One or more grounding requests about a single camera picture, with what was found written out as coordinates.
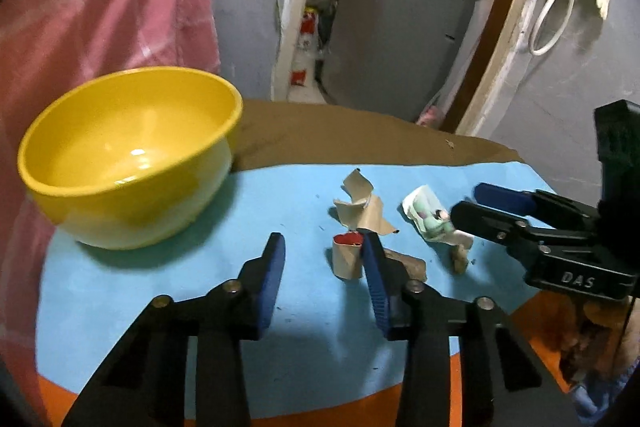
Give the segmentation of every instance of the gray refrigerator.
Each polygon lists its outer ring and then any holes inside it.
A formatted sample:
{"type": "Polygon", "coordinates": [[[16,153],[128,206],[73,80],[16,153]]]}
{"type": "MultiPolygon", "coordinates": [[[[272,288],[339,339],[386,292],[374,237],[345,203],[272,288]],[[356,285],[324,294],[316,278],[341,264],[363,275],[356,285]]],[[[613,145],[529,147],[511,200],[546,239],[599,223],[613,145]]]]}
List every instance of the gray refrigerator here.
{"type": "Polygon", "coordinates": [[[321,82],[332,103],[415,121],[444,85],[475,0],[339,0],[321,82]]]}

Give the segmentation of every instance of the yellow bowl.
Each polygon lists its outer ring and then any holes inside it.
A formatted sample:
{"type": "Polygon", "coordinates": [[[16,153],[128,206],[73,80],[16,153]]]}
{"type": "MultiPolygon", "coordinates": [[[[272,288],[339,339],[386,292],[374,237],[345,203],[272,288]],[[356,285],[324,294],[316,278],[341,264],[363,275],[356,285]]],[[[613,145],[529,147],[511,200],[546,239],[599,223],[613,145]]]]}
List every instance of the yellow bowl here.
{"type": "Polygon", "coordinates": [[[218,190],[241,113],[236,88],[204,71],[108,74],[36,118],[18,171],[44,214],[78,241],[152,245],[194,221],[218,190]]]}

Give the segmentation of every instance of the bowl rim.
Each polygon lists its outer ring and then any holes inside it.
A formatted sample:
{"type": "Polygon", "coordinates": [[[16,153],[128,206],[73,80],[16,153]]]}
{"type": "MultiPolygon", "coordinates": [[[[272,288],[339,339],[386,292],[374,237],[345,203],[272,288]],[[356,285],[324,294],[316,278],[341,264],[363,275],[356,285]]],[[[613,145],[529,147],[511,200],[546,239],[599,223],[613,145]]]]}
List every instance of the bowl rim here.
{"type": "Polygon", "coordinates": [[[225,137],[226,134],[228,134],[229,131],[236,126],[236,124],[238,123],[238,120],[240,119],[240,116],[242,115],[242,107],[243,107],[242,96],[240,95],[240,92],[236,89],[236,87],[233,84],[231,84],[228,80],[225,80],[224,78],[216,74],[209,73],[209,71],[202,71],[194,68],[183,68],[181,66],[146,66],[142,68],[133,68],[130,70],[115,71],[114,73],[104,74],[103,76],[98,76],[97,78],[93,78],[92,80],[89,80],[84,84],[81,84],[80,86],[67,91],[65,94],[63,94],[62,96],[60,96],[59,98],[51,102],[49,105],[47,105],[47,107],[36,117],[36,119],[33,120],[33,122],[31,122],[30,126],[27,128],[27,131],[22,136],[22,139],[20,140],[20,146],[18,147],[18,156],[17,156],[18,173],[20,174],[20,178],[22,178],[22,181],[25,183],[25,185],[27,185],[29,190],[32,190],[37,194],[42,194],[45,196],[57,196],[57,197],[95,196],[97,194],[104,194],[105,192],[111,192],[112,190],[122,190],[124,187],[127,187],[129,185],[134,185],[134,184],[137,185],[150,178],[159,176],[160,174],[167,172],[169,169],[172,169],[177,165],[188,162],[192,158],[195,158],[196,156],[200,155],[202,152],[212,147],[212,145],[219,142],[221,138],[225,137]],[[221,126],[217,127],[216,131],[209,137],[209,139],[206,140],[205,144],[202,147],[199,147],[198,149],[194,150],[190,154],[187,154],[185,156],[181,156],[179,158],[176,158],[175,160],[172,160],[171,162],[167,163],[160,169],[153,170],[152,172],[144,172],[136,179],[122,185],[118,185],[113,182],[110,182],[110,183],[95,184],[95,185],[81,185],[79,187],[58,187],[55,185],[48,185],[46,183],[39,182],[33,176],[31,176],[31,173],[27,168],[26,160],[25,160],[26,150],[31,140],[31,136],[33,136],[33,133],[35,132],[36,128],[47,117],[49,113],[55,110],[63,102],[65,102],[66,99],[72,97],[76,92],[79,92],[84,89],[89,89],[94,84],[98,84],[100,82],[106,82],[108,80],[111,80],[112,78],[117,78],[119,76],[124,76],[128,74],[153,72],[153,71],[180,71],[180,72],[188,71],[190,73],[203,74],[205,76],[210,76],[216,81],[219,81],[232,93],[236,103],[231,115],[225,120],[225,122],[221,126]]]}

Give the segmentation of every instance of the white hose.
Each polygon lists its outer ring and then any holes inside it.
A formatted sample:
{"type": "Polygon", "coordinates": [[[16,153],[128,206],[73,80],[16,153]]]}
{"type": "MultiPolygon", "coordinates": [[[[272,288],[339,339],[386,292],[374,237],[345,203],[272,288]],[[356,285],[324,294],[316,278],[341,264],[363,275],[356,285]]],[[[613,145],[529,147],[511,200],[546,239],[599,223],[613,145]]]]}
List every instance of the white hose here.
{"type": "Polygon", "coordinates": [[[533,26],[533,31],[529,36],[529,51],[531,52],[532,55],[535,55],[536,57],[540,57],[540,55],[544,55],[546,52],[548,52],[551,48],[553,48],[556,45],[556,42],[558,42],[558,40],[560,39],[560,35],[562,35],[562,32],[564,31],[567,24],[569,23],[569,17],[571,17],[571,12],[574,9],[574,1],[575,0],[569,0],[569,6],[567,6],[566,8],[566,15],[564,16],[562,25],[558,28],[558,31],[556,32],[556,34],[553,37],[551,37],[551,40],[547,42],[544,46],[542,46],[539,49],[535,49],[534,46],[536,44],[536,40],[538,39],[540,26],[542,26],[542,23],[545,21],[546,15],[549,13],[549,10],[551,10],[551,7],[553,6],[553,4],[556,2],[556,0],[546,0],[545,6],[540,12],[538,19],[536,20],[536,24],[533,26]]]}

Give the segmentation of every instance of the torn cardboard piece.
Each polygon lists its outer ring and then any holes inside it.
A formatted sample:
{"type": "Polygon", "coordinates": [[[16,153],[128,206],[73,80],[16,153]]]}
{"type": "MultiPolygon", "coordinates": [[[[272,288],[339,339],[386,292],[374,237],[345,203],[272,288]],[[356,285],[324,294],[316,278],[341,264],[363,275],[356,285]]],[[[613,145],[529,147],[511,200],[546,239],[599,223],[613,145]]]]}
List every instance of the torn cardboard piece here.
{"type": "MultiPolygon", "coordinates": [[[[340,279],[360,279],[362,277],[361,246],[362,234],[360,232],[341,233],[334,237],[332,266],[336,277],[340,279]]],[[[384,250],[388,258],[400,261],[404,265],[411,279],[423,282],[427,280],[427,263],[425,261],[388,248],[384,250]]]]}
{"type": "Polygon", "coordinates": [[[382,200],[373,194],[373,185],[359,169],[355,169],[343,181],[344,190],[351,203],[334,200],[338,220],[349,230],[370,230],[378,235],[397,232],[398,229],[382,217],[382,200]]]}
{"type": "Polygon", "coordinates": [[[425,241],[451,245],[449,255],[455,273],[464,273],[469,264],[467,255],[474,236],[456,230],[438,197],[429,185],[416,188],[402,200],[402,210],[414,222],[425,241]]]}

